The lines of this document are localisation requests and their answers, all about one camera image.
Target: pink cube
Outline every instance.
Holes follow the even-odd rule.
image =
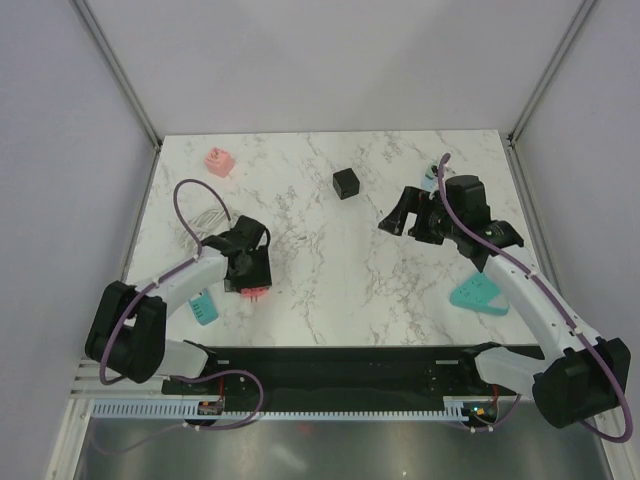
[[[204,159],[207,169],[219,177],[226,177],[233,168],[233,160],[229,152],[214,147]]]

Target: marble table top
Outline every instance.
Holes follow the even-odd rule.
[[[235,160],[227,178],[204,165],[214,146]],[[215,188],[235,217],[246,214],[269,227],[273,287],[250,302],[215,284],[210,291],[220,317],[201,326],[184,305],[167,322],[168,338],[211,346],[535,343],[513,308],[498,317],[449,303],[452,290],[474,273],[453,242],[427,245],[377,229],[403,187],[420,186],[429,162],[445,152],[456,173],[480,177],[493,218],[511,222],[532,250],[496,131],[168,136],[127,281],[194,253],[172,206],[176,183],[192,177]],[[360,193],[340,200],[332,174],[348,167]],[[180,205],[196,230],[219,211],[198,185],[183,187]],[[201,235],[225,229],[222,222]]]

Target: gray floor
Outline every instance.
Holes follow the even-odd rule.
[[[93,422],[96,441],[113,449],[171,424]],[[179,429],[113,457],[85,451],[88,480],[611,478],[593,435],[579,425],[555,430],[526,404],[476,435],[434,423],[263,421],[229,432]]]

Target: black cube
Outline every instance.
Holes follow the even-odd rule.
[[[360,191],[360,180],[352,169],[347,168],[333,174],[333,188],[341,200],[353,197]]]

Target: white wall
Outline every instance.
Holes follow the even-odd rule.
[[[0,476],[43,478],[153,159],[66,0],[0,5]]]
[[[519,144],[560,283],[630,347],[640,415],[640,3],[600,2]],[[636,450],[640,436],[635,435]]]
[[[162,134],[510,131],[581,0],[89,0]]]

